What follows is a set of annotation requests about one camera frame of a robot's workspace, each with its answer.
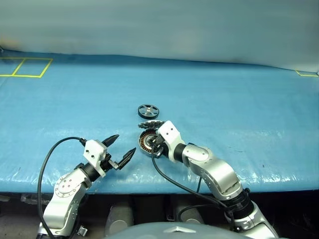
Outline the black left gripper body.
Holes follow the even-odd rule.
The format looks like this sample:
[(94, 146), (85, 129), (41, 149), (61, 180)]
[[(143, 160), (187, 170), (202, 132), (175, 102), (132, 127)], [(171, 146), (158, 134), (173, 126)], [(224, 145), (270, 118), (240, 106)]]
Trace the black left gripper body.
[(111, 160), (111, 154), (107, 153), (105, 158), (100, 162), (100, 167), (104, 172), (111, 169), (119, 170), (119, 164)]

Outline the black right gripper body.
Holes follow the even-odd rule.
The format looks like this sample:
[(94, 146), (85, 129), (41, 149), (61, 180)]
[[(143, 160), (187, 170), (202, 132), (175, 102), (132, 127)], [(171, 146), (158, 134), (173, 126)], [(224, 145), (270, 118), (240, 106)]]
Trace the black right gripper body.
[(149, 146), (151, 147), (150, 155), (154, 158), (166, 157), (166, 144), (162, 136), (152, 134), (149, 138)]

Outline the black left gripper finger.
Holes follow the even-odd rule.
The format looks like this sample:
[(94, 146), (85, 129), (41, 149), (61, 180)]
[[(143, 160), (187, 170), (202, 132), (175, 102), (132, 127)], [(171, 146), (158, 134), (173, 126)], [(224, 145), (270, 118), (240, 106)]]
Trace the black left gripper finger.
[(106, 146), (106, 147), (109, 147), (111, 146), (115, 141), (116, 139), (119, 137), (118, 134), (115, 134), (115, 135), (112, 135), (106, 139), (104, 139), (101, 143)]
[(122, 158), (122, 160), (118, 163), (117, 170), (121, 170), (133, 157), (136, 148), (129, 150)]

